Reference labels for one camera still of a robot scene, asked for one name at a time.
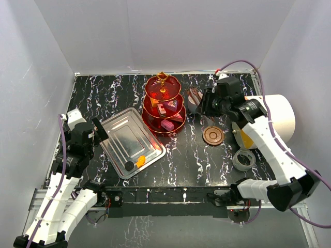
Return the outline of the yellow cake slice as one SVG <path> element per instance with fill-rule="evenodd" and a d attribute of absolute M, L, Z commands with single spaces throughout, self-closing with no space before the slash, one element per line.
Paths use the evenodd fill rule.
<path fill-rule="evenodd" d="M 151 102 L 151 106 L 152 108 L 155 108 L 158 106 L 158 104 L 160 103 L 159 101 L 155 100 L 155 99 L 150 99 Z"/>

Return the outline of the pink cake slice front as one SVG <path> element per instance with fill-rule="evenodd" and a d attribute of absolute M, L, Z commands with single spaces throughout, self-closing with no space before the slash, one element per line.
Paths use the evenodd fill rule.
<path fill-rule="evenodd" d="M 161 126 L 165 128 L 167 131 L 172 131 L 174 130 L 174 124 L 167 119 L 164 119 L 161 121 Z"/>

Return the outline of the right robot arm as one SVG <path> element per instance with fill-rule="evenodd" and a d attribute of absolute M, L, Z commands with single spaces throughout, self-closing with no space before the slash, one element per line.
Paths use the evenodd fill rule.
<path fill-rule="evenodd" d="M 220 196 L 223 201 L 242 205 L 248 199 L 263 200 L 286 211 L 310 197 L 321 182 L 320 174 L 301 165 L 275 131 L 266 100 L 247 100 L 239 79 L 226 77 L 204 89 L 197 112 L 227 115 L 253 141 L 275 176 L 273 181 L 241 179 Z"/>

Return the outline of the orange fish cookie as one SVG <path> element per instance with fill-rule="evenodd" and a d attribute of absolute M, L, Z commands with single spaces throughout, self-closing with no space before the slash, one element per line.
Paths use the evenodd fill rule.
<path fill-rule="evenodd" d="M 139 156 L 139 158 L 138 158 L 138 160 L 136 162 L 137 168 L 141 168 L 142 166 L 144 166 L 145 161 L 146 161 L 145 156 Z"/>

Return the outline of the red pink cake slice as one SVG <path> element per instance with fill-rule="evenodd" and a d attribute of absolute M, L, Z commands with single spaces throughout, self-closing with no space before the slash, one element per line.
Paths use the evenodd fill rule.
<path fill-rule="evenodd" d="M 174 121 L 177 121 L 177 122 L 183 122 L 183 118 L 181 117 L 181 115 L 179 113 L 172 116 L 171 119 Z"/>

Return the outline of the red three-tier dessert stand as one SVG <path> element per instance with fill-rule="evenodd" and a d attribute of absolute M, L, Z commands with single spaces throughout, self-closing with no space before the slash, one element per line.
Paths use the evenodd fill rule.
<path fill-rule="evenodd" d="M 159 134 L 168 134 L 177 132 L 184 125 L 186 120 L 186 109 L 184 106 L 184 98 L 180 93 L 182 86 L 178 79 L 172 75 L 165 74 L 164 72 L 158 73 L 147 80 L 145 85 L 145 99 L 143 100 L 142 119 L 145 125 L 153 132 Z M 177 100 L 177 111 L 166 110 L 166 117 L 161 118 L 157 107 L 152 108 L 150 99 L 155 99 L 163 105 L 169 101 Z M 171 119 L 172 116 L 180 114 L 183 122 L 177 122 Z M 167 119 L 174 124 L 174 130 L 167 131 L 161 126 L 161 121 Z"/>

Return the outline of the stainless steel tray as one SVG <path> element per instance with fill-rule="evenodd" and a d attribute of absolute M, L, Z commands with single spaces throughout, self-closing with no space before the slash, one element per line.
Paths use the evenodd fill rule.
<path fill-rule="evenodd" d="M 109 138 L 100 143 L 118 176 L 127 180 L 165 156 L 165 146 L 157 140 L 144 124 L 139 112 L 130 107 L 103 121 Z M 145 156 L 144 166 L 137 168 L 139 156 Z M 125 170 L 125 163 L 132 161 L 134 169 Z"/>

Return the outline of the blue and white teacup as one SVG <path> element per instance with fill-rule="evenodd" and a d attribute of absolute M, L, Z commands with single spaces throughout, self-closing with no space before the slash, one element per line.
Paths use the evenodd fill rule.
<path fill-rule="evenodd" d="M 188 94 L 188 109 L 189 112 L 193 114 L 197 114 L 197 107 L 199 106 L 201 100 L 202 100 L 203 94 L 201 92 L 194 92 L 194 93 L 189 93 Z"/>

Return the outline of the brown chocolate cake slice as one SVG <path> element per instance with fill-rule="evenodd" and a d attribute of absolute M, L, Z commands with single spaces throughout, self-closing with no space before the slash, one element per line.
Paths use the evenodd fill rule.
<path fill-rule="evenodd" d="M 157 104 L 157 110 L 161 118 L 165 118 L 167 113 L 162 103 Z"/>

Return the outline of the brown saucer front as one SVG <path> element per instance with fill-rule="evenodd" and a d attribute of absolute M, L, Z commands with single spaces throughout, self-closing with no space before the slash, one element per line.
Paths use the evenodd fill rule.
<path fill-rule="evenodd" d="M 219 127 L 209 126 L 204 129 L 202 137 L 208 145 L 218 146 L 224 141 L 225 134 Z"/>

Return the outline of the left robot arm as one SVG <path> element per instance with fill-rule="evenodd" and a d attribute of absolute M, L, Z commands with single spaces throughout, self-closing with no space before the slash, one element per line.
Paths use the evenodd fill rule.
<path fill-rule="evenodd" d="M 70 204 L 68 201 L 84 170 L 94 157 L 94 148 L 108 139 L 97 118 L 88 123 L 78 109 L 58 116 L 62 149 L 53 162 L 48 190 L 38 213 L 14 247 L 67 247 L 77 224 L 95 206 L 107 200 L 104 185 L 89 180 Z"/>

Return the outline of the black round cookie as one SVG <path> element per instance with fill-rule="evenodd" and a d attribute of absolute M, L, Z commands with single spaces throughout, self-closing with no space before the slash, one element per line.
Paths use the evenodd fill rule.
<path fill-rule="evenodd" d="M 133 169 L 134 169 L 134 163 L 132 161 L 127 161 L 125 163 L 125 170 L 129 172 Z"/>

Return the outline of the magenta cake slice back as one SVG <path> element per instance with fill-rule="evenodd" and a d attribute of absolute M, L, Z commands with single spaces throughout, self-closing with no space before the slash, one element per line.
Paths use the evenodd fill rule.
<path fill-rule="evenodd" d="M 169 101 L 167 103 L 164 104 L 165 107 L 171 111 L 177 111 L 177 107 L 178 107 L 178 101 L 177 100 L 172 100 L 172 101 Z"/>

